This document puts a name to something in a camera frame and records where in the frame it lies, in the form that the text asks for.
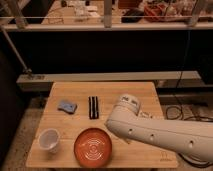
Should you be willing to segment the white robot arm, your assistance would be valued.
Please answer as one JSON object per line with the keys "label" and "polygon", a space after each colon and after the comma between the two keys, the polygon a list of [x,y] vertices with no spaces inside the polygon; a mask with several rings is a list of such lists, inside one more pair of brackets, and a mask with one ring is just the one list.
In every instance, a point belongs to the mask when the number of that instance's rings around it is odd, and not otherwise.
{"label": "white robot arm", "polygon": [[146,118],[141,102],[122,94],[105,125],[114,135],[213,162],[213,123]]}

